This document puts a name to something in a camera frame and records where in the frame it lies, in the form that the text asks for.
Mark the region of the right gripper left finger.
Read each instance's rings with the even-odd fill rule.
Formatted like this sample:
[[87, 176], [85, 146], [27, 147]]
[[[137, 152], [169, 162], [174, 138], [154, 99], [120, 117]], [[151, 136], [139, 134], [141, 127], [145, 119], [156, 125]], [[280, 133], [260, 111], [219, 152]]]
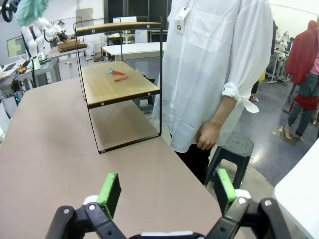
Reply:
[[47, 239], [82, 239], [86, 233], [96, 233], [100, 239], [124, 239], [125, 235], [113, 222], [122, 189], [117, 173], [110, 173], [97, 199], [79, 209], [59, 207], [46, 234]]

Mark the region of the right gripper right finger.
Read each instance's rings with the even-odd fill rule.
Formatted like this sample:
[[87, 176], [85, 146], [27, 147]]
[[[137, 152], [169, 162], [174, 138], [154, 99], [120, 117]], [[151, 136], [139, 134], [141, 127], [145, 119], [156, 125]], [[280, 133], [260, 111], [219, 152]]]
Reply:
[[275, 199], [253, 201], [248, 191], [234, 188], [225, 169], [215, 171], [213, 188], [222, 217], [205, 236], [207, 239], [233, 239], [241, 228], [250, 228], [257, 239], [291, 238]]

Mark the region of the person's left hand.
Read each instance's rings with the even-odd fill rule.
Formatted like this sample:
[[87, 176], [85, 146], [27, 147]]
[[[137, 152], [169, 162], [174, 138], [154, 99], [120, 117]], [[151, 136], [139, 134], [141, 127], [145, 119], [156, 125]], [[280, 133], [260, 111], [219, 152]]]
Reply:
[[210, 120], [203, 123], [197, 132], [196, 146], [201, 150], [212, 149], [218, 142], [221, 128], [219, 121]]

